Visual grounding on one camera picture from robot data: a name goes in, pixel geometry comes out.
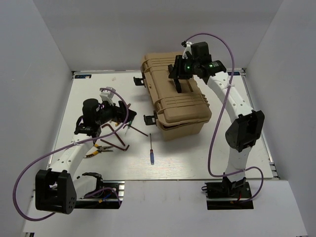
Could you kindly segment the long brown hex key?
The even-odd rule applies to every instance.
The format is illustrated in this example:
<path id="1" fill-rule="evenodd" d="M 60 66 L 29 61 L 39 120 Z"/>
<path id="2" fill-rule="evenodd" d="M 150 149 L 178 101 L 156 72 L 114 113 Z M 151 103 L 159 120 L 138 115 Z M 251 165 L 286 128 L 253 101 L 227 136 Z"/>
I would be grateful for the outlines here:
<path id="1" fill-rule="evenodd" d="M 143 132 L 143 131 L 141 131 L 141 130 L 135 128 L 134 126 L 131 126 L 130 128 L 132 128 L 133 130 L 137 131 L 138 133 L 140 133 L 140 134 L 142 134 L 142 135 L 148 137 L 148 134 L 146 134 L 145 132 Z"/>

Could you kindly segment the green black precision screwdriver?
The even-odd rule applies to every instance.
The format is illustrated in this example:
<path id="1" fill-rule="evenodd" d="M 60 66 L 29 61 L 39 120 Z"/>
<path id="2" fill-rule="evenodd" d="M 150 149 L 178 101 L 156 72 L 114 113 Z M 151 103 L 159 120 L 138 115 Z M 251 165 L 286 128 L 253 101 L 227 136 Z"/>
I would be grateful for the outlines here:
<path id="1" fill-rule="evenodd" d="M 125 136 L 127 135 L 127 132 L 129 131 L 130 127 L 132 126 L 132 123 L 133 123 L 133 119 L 127 124 L 126 131 L 124 133 Z"/>

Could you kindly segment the tan plastic toolbox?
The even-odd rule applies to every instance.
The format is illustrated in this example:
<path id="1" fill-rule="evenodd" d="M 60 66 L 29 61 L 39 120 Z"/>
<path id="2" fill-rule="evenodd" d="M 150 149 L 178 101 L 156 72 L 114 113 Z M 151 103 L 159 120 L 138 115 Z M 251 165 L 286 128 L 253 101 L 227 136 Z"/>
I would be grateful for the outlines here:
<path id="1" fill-rule="evenodd" d="M 165 141 L 200 133 L 212 116 L 208 100 L 193 77 L 179 80 L 182 92 L 177 92 L 168 70 L 177 55 L 179 52 L 148 53 L 143 56 L 141 65 L 156 125 Z"/>

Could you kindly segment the blue red handled screwdriver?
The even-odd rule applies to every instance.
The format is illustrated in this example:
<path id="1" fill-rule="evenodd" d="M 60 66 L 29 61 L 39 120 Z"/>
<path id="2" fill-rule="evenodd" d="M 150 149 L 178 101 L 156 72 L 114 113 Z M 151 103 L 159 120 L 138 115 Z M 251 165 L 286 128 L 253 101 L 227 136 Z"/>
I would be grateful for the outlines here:
<path id="1" fill-rule="evenodd" d="M 151 165 L 155 164 L 155 158 L 154 158 L 154 151 L 153 151 L 153 147 L 152 147 L 152 136 L 150 134 L 150 162 Z"/>

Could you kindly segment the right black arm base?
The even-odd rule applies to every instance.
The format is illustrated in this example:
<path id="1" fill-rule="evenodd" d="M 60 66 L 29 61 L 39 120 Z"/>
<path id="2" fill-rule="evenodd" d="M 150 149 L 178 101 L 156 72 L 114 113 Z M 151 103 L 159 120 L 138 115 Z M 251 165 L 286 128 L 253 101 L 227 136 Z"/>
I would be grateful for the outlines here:
<path id="1" fill-rule="evenodd" d="M 226 191 L 222 182 L 208 182 L 202 186 L 201 191 L 206 194 L 208 210 L 250 210 L 254 209 L 250 185 L 246 182 L 243 187 L 234 191 Z"/>

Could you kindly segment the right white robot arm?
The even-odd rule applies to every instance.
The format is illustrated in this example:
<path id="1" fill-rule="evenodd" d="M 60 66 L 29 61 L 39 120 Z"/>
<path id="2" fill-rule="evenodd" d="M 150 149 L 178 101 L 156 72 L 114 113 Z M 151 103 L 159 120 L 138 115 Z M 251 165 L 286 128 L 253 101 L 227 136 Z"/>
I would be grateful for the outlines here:
<path id="1" fill-rule="evenodd" d="M 178 92 L 180 80 L 198 76 L 217 95 L 222 102 L 221 112 L 226 111 L 231 125 L 225 133 L 230 147 L 228 165 L 223 173 L 223 192 L 234 197 L 245 184 L 246 163 L 252 147 L 260 138 L 265 116 L 255 111 L 241 97 L 232 83 L 233 73 L 227 73 L 219 60 L 212 60 L 206 42 L 182 42 L 184 52 L 176 56 L 173 65 L 169 65 L 169 78 L 174 80 Z"/>

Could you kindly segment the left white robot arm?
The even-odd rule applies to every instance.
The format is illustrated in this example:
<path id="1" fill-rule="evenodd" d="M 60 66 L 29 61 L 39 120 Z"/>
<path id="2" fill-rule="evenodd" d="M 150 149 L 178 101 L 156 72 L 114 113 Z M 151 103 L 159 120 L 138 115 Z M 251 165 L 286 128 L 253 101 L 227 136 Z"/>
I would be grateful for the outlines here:
<path id="1" fill-rule="evenodd" d="M 101 174 L 86 172 L 76 176 L 75 172 L 88 151 L 101 134 L 101 126 L 109 121 L 128 123 L 137 113 L 125 106 L 97 99 L 83 102 L 82 115 L 76 122 L 71 147 L 47 170 L 39 170 L 35 178 L 35 206 L 37 210 L 70 214 L 76 201 L 90 193 L 99 197 L 104 192 Z"/>

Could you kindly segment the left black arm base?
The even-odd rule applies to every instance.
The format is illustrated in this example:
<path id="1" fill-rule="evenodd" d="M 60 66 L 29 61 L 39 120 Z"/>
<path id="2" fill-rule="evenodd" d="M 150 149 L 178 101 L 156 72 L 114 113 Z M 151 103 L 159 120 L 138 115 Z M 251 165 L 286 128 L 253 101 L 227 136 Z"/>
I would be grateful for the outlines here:
<path id="1" fill-rule="evenodd" d="M 76 209 L 119 209 L 123 201 L 124 181 L 104 181 L 102 175 L 86 172 L 74 180 Z"/>

